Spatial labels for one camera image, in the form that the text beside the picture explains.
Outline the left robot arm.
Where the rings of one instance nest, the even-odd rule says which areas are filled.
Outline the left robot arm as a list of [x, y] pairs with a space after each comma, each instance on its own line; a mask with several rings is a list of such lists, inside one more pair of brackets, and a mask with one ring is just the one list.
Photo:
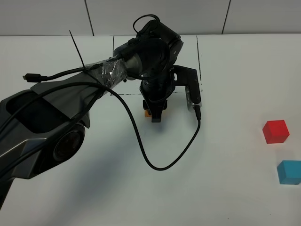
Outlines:
[[26, 74], [33, 86], [0, 103], [1, 202], [15, 178], [30, 179], [75, 155], [90, 127], [89, 110], [119, 83], [140, 80], [143, 107], [160, 122], [182, 46], [180, 35], [155, 18], [109, 59], [53, 76]]

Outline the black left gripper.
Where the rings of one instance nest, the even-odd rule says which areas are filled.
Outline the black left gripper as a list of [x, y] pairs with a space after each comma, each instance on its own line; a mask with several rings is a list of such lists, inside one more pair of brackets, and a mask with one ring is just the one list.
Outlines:
[[143, 95], [143, 108], [148, 111], [148, 103], [162, 104], [165, 101], [163, 108], [154, 107], [151, 108], [151, 122], [160, 123], [163, 110], [167, 109], [167, 98], [171, 96], [175, 87], [174, 82], [174, 70], [163, 71], [158, 74], [158, 78], [153, 80], [142, 80], [140, 85], [140, 91]]

